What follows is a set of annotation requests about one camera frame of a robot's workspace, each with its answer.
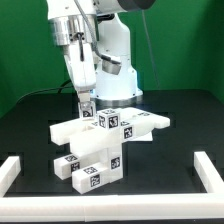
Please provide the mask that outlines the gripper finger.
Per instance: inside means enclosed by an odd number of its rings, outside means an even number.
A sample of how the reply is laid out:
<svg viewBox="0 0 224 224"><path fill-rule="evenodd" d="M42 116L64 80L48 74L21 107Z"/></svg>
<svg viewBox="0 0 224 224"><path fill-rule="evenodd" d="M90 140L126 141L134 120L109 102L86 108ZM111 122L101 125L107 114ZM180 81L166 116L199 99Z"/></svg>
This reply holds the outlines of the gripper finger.
<svg viewBox="0 0 224 224"><path fill-rule="evenodd" d="M89 102L90 101L90 92L79 92L78 98L81 103Z"/></svg>

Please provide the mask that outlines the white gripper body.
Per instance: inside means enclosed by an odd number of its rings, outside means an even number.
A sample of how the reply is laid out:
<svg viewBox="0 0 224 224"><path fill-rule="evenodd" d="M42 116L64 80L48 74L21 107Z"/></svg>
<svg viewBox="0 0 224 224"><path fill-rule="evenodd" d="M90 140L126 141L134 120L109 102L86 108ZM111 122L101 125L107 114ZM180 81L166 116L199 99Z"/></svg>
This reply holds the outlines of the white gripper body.
<svg viewBox="0 0 224 224"><path fill-rule="evenodd" d="M77 42L65 46L64 59L68 74L77 92L90 91L95 88L96 74L89 43L83 44L83 53L80 53L80 46Z"/></svg>

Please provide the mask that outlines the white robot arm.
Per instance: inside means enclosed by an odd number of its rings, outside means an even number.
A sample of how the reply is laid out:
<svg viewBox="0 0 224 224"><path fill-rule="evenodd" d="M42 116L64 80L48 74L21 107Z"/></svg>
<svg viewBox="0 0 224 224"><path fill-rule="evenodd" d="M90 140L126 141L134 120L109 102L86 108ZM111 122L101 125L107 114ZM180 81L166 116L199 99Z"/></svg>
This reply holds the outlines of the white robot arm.
<svg viewBox="0 0 224 224"><path fill-rule="evenodd" d="M123 106L142 96L131 64L129 28L118 14L147 10L156 0L46 0L48 20L82 102Z"/></svg>

